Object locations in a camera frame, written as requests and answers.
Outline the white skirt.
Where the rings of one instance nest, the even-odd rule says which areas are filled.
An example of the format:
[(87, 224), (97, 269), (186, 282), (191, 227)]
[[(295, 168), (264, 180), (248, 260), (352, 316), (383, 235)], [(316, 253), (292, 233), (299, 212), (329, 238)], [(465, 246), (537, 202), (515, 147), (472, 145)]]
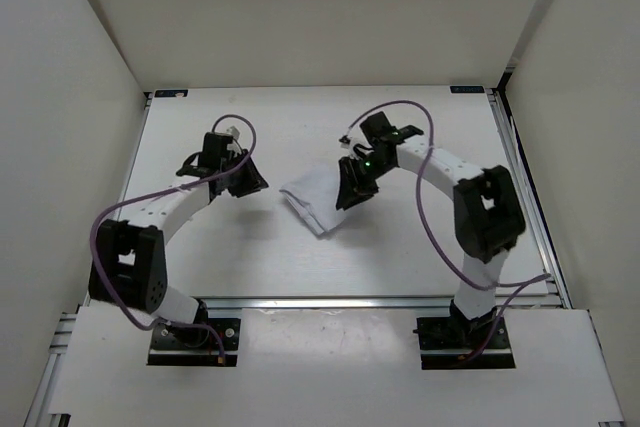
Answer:
[(337, 167), (320, 165), (282, 185), (279, 192), (316, 236), (322, 237), (346, 219), (336, 208), (340, 175)]

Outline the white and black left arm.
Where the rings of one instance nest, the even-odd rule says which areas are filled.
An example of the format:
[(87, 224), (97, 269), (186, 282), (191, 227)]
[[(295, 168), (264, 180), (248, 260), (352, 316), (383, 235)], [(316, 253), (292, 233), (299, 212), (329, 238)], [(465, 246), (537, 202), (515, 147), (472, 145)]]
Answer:
[(166, 245), (222, 193), (240, 198), (267, 187), (247, 150), (222, 157), (216, 170), (183, 165), (165, 190), (128, 200), (146, 202), (130, 218), (106, 219), (92, 230), (90, 298), (120, 307), (141, 330), (163, 324), (186, 346), (202, 345), (208, 315), (201, 301), (170, 286)]

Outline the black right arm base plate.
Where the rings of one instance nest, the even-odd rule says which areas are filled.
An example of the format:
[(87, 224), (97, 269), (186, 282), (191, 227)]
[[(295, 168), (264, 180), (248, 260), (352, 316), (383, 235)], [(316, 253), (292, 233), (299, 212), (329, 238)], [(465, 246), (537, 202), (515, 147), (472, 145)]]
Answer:
[(499, 321), (491, 339), (485, 343), (491, 326), (489, 323), (463, 338), (454, 332), (450, 318), (418, 317), (414, 333), (418, 336), (421, 369), (515, 369), (505, 319)]

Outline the blue right corner label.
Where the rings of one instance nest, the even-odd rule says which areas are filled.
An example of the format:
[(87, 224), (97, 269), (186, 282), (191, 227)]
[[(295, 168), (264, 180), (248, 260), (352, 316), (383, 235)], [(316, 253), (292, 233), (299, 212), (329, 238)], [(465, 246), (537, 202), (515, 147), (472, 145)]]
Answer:
[(451, 85), (450, 92), (452, 94), (484, 94), (485, 89), (483, 86)]

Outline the aluminium front table rail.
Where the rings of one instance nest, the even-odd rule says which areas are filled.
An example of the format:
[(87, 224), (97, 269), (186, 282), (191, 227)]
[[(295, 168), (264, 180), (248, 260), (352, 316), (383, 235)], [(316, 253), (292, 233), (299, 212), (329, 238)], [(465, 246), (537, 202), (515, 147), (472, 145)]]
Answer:
[(210, 310), (447, 309), (450, 297), (204, 297)]

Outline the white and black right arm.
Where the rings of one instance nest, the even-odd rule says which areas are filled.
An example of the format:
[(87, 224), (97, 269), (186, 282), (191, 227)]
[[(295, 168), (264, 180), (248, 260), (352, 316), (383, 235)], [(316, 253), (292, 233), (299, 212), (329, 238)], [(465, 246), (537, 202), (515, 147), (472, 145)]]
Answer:
[(345, 135), (340, 144), (349, 154), (339, 160), (338, 210), (373, 198), (377, 180), (396, 168), (415, 174), (417, 182), (427, 181), (452, 201), (454, 233), (464, 258), (449, 334), (460, 346), (476, 344), (496, 315), (495, 291), (508, 252), (526, 230), (509, 170), (468, 163), (434, 147), (420, 132), (399, 141), (373, 139), (368, 147)]

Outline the blue corner label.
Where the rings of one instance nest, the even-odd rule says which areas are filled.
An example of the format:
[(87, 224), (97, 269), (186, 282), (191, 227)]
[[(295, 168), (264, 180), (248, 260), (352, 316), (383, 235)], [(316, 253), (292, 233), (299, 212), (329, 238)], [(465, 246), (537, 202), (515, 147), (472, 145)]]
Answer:
[(483, 86), (451, 85), (450, 92), (452, 94), (484, 94), (485, 89)]
[(155, 98), (182, 98), (187, 95), (187, 89), (159, 89), (154, 92)]

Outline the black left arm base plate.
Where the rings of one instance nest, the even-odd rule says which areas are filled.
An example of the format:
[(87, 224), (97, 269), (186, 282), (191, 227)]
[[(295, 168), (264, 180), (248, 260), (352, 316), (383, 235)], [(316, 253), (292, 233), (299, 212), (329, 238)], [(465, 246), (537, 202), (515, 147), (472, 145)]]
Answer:
[(148, 366), (162, 367), (225, 367), (237, 366), (241, 333), (241, 319), (218, 317), (208, 319), (223, 344), (224, 357), (209, 331), (157, 327), (151, 336), (147, 355)]

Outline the blue left corner label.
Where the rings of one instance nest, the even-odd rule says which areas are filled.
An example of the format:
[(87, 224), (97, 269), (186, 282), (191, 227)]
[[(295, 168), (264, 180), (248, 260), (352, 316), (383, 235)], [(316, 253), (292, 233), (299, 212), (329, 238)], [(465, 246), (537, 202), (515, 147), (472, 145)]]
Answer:
[(154, 92), (155, 98), (182, 98), (187, 95), (187, 89), (159, 89)]

